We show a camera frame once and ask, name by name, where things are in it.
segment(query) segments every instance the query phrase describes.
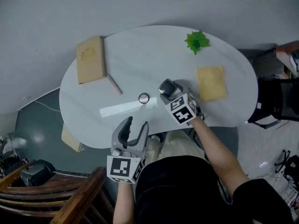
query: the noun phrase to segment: artificial plant leaf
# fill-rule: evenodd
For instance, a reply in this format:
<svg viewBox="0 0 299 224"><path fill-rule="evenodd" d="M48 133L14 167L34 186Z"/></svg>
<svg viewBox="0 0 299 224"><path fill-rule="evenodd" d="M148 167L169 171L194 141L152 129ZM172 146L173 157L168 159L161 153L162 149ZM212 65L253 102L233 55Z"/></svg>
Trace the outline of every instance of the artificial plant leaf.
<svg viewBox="0 0 299 224"><path fill-rule="evenodd" d="M201 47L209 47L210 46L210 40L209 39L202 39L201 41L200 41L200 46Z"/></svg>
<svg viewBox="0 0 299 224"><path fill-rule="evenodd" d="M196 54L201 47L210 46L210 40L206 38L206 36L202 33L202 30L199 32L192 32L191 34L187 34L187 47L190 47L190 50Z"/></svg>

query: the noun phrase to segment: gray floor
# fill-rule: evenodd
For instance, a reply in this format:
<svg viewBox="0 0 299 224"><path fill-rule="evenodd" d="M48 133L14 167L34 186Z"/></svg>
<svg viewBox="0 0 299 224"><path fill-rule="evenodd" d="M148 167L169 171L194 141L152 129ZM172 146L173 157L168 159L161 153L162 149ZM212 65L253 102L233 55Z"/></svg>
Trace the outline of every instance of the gray floor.
<svg viewBox="0 0 299 224"><path fill-rule="evenodd" d="M38 101L59 110L59 90ZM19 112L16 131L10 134L10 138L19 155L29 160L44 159L51 162L56 169L90 173L95 167L106 165L109 148L87 147L86 150L77 153L61 141L62 127L63 119L59 112L33 102ZM237 156L237 128L213 127L212 130ZM117 183L108 180L104 186L115 201Z"/></svg>
<svg viewBox="0 0 299 224"><path fill-rule="evenodd" d="M267 117L259 123L268 124L273 121L273 117ZM282 173L275 173L278 168L274 164L282 161L283 149L290 150L290 156L299 155L298 130L299 122L287 120L266 130L254 124L239 127L238 160L243 171L251 179L265 179L282 198L288 193L289 184Z"/></svg>

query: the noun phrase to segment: white table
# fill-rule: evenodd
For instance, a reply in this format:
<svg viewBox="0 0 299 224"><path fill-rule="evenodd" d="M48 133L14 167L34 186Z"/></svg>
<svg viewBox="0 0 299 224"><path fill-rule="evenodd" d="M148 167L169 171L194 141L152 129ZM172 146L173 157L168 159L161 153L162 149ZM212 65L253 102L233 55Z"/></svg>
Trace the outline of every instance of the white table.
<svg viewBox="0 0 299 224"><path fill-rule="evenodd" d="M187 128L179 126L160 100L158 87L167 78L184 79L199 92L196 67L222 65L228 97L201 103L208 126L234 127L247 121L257 102L257 80L249 61L226 42L206 34L211 47L195 56L184 40L195 31L175 26L148 26L111 35L104 40L107 72L123 91L118 95L108 79L78 84L76 60L60 87L63 120L72 135L87 146L111 147L114 129L133 116L129 140L136 139L142 124L149 134ZM138 102L141 93L150 100Z"/></svg>

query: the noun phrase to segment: beige pants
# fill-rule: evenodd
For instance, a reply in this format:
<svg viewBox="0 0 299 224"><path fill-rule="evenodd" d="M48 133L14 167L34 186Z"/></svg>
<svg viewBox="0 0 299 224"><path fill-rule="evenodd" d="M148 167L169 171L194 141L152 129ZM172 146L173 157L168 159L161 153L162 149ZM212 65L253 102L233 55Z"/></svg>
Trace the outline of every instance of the beige pants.
<svg viewBox="0 0 299 224"><path fill-rule="evenodd" d="M183 155L195 156L206 160L205 151L199 148L181 130L168 132L164 144L155 139L148 138L144 151L147 156L145 165L163 158Z"/></svg>

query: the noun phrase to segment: person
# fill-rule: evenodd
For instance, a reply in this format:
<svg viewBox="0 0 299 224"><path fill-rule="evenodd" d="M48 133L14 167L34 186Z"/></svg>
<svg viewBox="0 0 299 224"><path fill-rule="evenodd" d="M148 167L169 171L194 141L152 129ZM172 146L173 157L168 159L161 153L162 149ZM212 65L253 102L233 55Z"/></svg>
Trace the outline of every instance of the person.
<svg viewBox="0 0 299 224"><path fill-rule="evenodd" d="M184 154L182 147L190 145L191 140L179 145L182 140L172 139L164 151L165 144L158 151L146 150L152 162L140 174L136 202L132 185L119 183L114 224L293 223L289 207L266 180L250 180L200 117L190 123L208 161L196 148L190 152L189 146L185 149L188 155L179 155ZM223 200L218 178L232 204Z"/></svg>

